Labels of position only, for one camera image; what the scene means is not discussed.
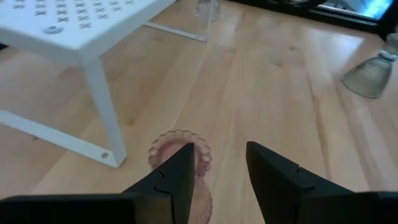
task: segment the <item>hole pattern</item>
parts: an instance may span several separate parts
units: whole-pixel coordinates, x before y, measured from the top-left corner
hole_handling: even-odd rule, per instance
[[[102,157],[103,159],[106,159],[106,158],[108,158],[108,156],[109,156],[109,154],[108,154],[108,153],[106,153],[106,152],[102,153],[102,155],[101,155],[101,157]]]
[[[48,19],[49,23],[77,22],[80,29],[89,29],[97,26],[96,21],[112,19],[136,1],[145,0],[0,0],[0,3],[8,2],[15,10],[33,9],[28,13]]]

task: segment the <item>white metal frame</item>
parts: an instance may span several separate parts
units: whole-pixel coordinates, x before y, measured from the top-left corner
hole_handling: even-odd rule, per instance
[[[210,36],[211,32],[211,17],[213,15],[213,6],[214,6],[214,0],[211,0],[211,6],[210,6],[210,11],[209,11],[209,17],[207,20],[207,30],[206,30],[206,35],[205,36],[200,36],[196,34],[191,34],[188,32],[185,32],[183,30],[178,30],[170,27],[166,27],[160,24],[154,24],[151,22],[146,22],[143,21],[146,26],[153,27],[156,29],[164,30],[166,32],[170,32],[173,34],[181,35],[184,37],[188,37],[194,40],[198,40],[201,42],[207,41],[207,39]],[[135,24],[132,24],[130,29],[134,30],[138,26],[138,24],[141,21],[138,21],[137,19],[130,18],[134,21],[136,21]],[[0,35],[0,37],[5,37],[5,35],[9,35],[8,31],[3,32],[3,36]],[[9,40],[16,40],[15,36],[9,36]],[[58,131],[56,129],[50,128],[48,126],[45,126],[43,124],[36,123],[34,121],[30,121],[28,119],[25,119],[23,117],[20,117],[18,115],[12,114],[6,110],[0,110],[0,124],[9,126],[10,128],[18,129],[22,132],[25,132],[27,134],[31,134],[33,136],[36,136],[38,138],[41,138],[45,141],[51,142],[55,145],[64,147],[66,149],[69,149],[73,152],[79,153],[83,156],[89,157],[91,159],[94,159],[96,161],[102,162],[106,165],[109,165],[111,167],[119,167],[123,160],[126,158],[126,148],[123,143],[123,138],[119,129],[119,124],[118,124],[118,119],[116,117],[116,112],[114,110],[114,106],[111,100],[111,95],[109,92],[108,84],[106,82],[106,77],[104,73],[104,68],[101,60],[98,58],[98,53],[100,51],[98,48],[95,49],[84,49],[82,52],[84,53],[91,53],[93,55],[85,55],[84,57],[75,57],[73,54],[71,54],[73,57],[72,59],[78,58],[80,61],[75,62],[72,59],[67,60],[70,55],[60,55],[58,51],[49,51],[49,54],[45,54],[42,49],[50,49],[49,47],[37,47],[36,49],[29,48],[26,43],[28,43],[30,46],[35,44],[32,44],[35,42],[34,39],[27,39],[26,41],[22,41],[23,38],[28,38],[27,35],[21,35],[18,36],[17,38],[17,43],[20,48],[22,49],[27,49],[27,50],[32,50],[33,52],[40,52],[44,54],[45,56],[51,56],[53,55],[55,58],[61,57],[63,58],[63,61],[68,62],[71,65],[80,65],[83,67],[85,71],[85,80],[87,82],[87,85],[89,86],[90,93],[93,97],[93,101],[95,103],[95,107],[99,113],[99,116],[102,119],[102,122],[104,123],[104,127],[106,130],[106,134],[108,135],[108,140],[109,140],[109,145],[110,149],[105,149],[103,147],[99,147],[97,145],[94,145],[90,142],[84,141],[82,139],[78,139],[74,136],[71,136],[69,134],[65,134],[61,131]],[[96,44],[95,46],[102,46],[102,47],[107,47],[108,44],[101,44],[98,45]]]
[[[0,124],[31,134],[111,167],[119,167],[124,158],[126,158],[126,148],[119,130],[103,65],[97,59],[84,66],[84,70],[94,104],[104,123],[111,150],[96,146],[43,124],[29,121],[6,110],[0,110]]]
[[[155,29],[160,29],[160,30],[172,33],[172,34],[177,34],[177,35],[181,35],[183,37],[188,37],[193,40],[200,41],[200,42],[206,42],[208,40],[208,38],[210,38],[210,34],[211,34],[211,19],[212,19],[211,17],[213,16],[214,3],[215,3],[215,0],[210,1],[210,9],[209,9],[209,15],[207,18],[207,28],[206,28],[205,36],[198,35],[198,34],[192,34],[187,31],[184,31],[184,30],[174,29],[174,28],[164,26],[161,24],[156,24],[153,22],[146,22],[144,25],[148,26],[148,27],[155,28]]]

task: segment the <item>clear glass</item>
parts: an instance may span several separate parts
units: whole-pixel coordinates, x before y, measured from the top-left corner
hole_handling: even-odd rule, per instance
[[[341,78],[351,91],[367,98],[379,98],[391,76],[392,63],[398,57],[398,34],[390,34],[377,57],[370,58]]]
[[[211,0],[199,0],[195,15],[202,19],[208,19],[210,13]],[[213,13],[211,15],[212,21],[217,21],[221,18],[220,0],[213,0]]]

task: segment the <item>black furniture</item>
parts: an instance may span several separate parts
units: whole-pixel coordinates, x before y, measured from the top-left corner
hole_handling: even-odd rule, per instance
[[[6,47],[8,47],[8,46],[6,46],[4,44],[0,44],[0,50],[5,49]]]
[[[193,144],[121,194],[17,196],[0,201],[0,223],[188,223]],[[250,181],[267,224],[398,223],[397,192],[355,193],[248,142]]]
[[[350,29],[362,30],[379,35],[383,40],[386,35],[395,31],[398,23],[398,0],[393,0],[388,10],[380,19],[360,16],[355,13],[318,6],[326,0],[308,0],[292,4],[293,0],[229,0],[254,7],[282,12],[293,16],[313,19]]]
[[[188,223],[193,144],[121,194],[16,196],[0,201],[0,223]]]
[[[267,224],[398,223],[398,192],[352,192],[255,142],[246,162]]]

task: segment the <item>scalloped glass bowl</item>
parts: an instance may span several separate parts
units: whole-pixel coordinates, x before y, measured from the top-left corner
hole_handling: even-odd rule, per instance
[[[189,142],[195,145],[195,186],[189,224],[206,224],[210,221],[213,208],[209,188],[203,179],[211,162],[210,147],[206,141],[190,131],[168,131],[152,143],[148,162],[154,170]]]

